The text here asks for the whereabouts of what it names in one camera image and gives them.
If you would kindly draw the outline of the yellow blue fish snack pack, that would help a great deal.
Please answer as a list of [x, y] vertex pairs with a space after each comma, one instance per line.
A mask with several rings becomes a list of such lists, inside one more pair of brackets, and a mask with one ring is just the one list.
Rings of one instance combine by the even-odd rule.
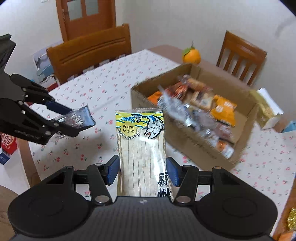
[[134, 109], [115, 114], [120, 171], [117, 194], [173, 200], [166, 167], [163, 112]]

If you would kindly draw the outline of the dark dried fruit packet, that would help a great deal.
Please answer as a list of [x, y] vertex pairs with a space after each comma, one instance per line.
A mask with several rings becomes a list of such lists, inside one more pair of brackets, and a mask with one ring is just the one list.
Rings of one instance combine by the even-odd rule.
[[229, 126], [215, 120], [210, 113], [202, 109], [193, 108], [177, 98], [170, 97], [161, 86], [158, 86], [158, 89], [163, 94], [158, 100], [158, 106], [166, 111], [175, 123], [193, 129], [198, 137], [226, 159], [233, 155], [233, 135]]

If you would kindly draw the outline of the silver black snack packet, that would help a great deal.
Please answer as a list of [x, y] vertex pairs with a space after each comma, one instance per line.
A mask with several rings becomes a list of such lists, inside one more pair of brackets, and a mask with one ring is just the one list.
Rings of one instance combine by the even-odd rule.
[[58, 115], [53, 118], [53, 120], [57, 121], [58, 124], [63, 123], [69, 127], [77, 129], [79, 132], [96, 125], [88, 105], [75, 109], [68, 114]]

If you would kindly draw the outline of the brown biscuit packet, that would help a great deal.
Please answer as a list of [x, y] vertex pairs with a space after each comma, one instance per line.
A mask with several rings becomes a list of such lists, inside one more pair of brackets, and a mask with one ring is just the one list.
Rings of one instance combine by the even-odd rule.
[[187, 86], [184, 100], [187, 100], [189, 104], [196, 108], [205, 111], [211, 110], [214, 99], [214, 93], [211, 87], [190, 75], [183, 75], [181, 82]]

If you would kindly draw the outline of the brown orange snack bag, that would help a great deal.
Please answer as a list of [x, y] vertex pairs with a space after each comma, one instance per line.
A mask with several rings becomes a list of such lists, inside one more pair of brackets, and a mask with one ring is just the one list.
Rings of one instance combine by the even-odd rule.
[[[165, 89], [165, 92], [170, 96], [177, 98], [179, 100], [183, 100], [188, 90], [188, 86], [183, 84], [182, 82], [178, 82], [174, 85], [170, 85], [168, 88]], [[157, 92], [153, 93], [148, 97], [148, 100], [153, 104], [157, 104], [158, 100], [162, 96], [162, 92], [158, 90]]]

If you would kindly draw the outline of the small orange snack packet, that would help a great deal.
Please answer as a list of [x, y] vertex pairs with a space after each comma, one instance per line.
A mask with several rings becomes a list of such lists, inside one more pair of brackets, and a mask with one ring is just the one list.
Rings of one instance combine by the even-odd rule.
[[237, 104], [219, 95], [214, 95], [213, 101], [215, 107], [210, 110], [211, 115], [217, 121], [234, 127], [236, 124], [234, 110]]

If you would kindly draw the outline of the wooden chair left side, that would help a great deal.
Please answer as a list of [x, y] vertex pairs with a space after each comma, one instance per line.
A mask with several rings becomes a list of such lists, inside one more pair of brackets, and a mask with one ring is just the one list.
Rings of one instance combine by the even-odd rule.
[[94, 32], [47, 49], [60, 84], [91, 66], [131, 53], [129, 24]]

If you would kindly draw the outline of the wooden chair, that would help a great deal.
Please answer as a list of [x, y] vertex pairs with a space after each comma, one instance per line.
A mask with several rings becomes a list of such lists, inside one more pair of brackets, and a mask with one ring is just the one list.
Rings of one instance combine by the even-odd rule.
[[231, 73], [248, 86], [254, 83], [266, 60], [267, 52], [247, 40], [225, 32], [216, 66]]
[[47, 49], [60, 84], [91, 66], [131, 53], [129, 24], [94, 32]]

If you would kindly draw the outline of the cardboard box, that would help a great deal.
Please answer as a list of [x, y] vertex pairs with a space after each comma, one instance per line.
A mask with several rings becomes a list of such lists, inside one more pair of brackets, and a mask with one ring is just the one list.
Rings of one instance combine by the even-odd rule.
[[194, 64], [136, 84], [131, 98], [133, 108], [161, 108], [166, 141], [203, 170], [235, 167], [258, 112], [248, 91]]

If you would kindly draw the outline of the wooden door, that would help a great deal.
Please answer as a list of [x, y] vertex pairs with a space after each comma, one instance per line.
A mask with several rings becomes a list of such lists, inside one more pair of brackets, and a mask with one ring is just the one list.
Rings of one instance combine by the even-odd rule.
[[115, 0], [56, 0], [56, 8], [64, 42], [116, 26]]

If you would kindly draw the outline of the gold tissue box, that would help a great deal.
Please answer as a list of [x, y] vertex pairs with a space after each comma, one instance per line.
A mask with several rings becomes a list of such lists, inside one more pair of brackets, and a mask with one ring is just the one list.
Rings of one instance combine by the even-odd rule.
[[274, 128], [281, 119], [284, 111], [271, 98], [265, 88], [250, 90], [250, 94], [255, 98], [259, 105], [256, 121], [262, 130]]

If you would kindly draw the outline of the gold tinsel decoration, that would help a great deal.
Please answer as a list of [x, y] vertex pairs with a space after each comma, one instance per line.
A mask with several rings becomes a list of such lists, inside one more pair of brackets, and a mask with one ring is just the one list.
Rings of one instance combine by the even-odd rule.
[[288, 231], [296, 230], [296, 208], [292, 208], [287, 218], [287, 229]]

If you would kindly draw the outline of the blue small box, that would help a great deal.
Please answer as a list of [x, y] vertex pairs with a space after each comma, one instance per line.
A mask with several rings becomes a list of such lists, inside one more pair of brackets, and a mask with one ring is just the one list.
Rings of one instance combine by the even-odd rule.
[[288, 123], [288, 125], [282, 130], [283, 133], [291, 132], [296, 130], [296, 121], [292, 120]]

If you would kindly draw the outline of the orange fruit with leaf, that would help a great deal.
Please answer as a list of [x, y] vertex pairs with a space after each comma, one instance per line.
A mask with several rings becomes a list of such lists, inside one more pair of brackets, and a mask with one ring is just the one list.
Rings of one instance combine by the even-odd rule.
[[192, 42], [189, 48], [186, 48], [182, 54], [182, 62], [183, 63], [192, 63], [192, 64], [200, 64], [201, 62], [201, 54], [194, 47], [194, 42]]

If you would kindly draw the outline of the wooden chair far centre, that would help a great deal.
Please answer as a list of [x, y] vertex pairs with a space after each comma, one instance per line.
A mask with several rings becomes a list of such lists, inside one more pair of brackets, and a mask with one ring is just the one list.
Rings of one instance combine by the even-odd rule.
[[248, 86], [254, 83], [266, 60], [267, 52], [247, 40], [225, 32], [216, 66], [231, 73]]

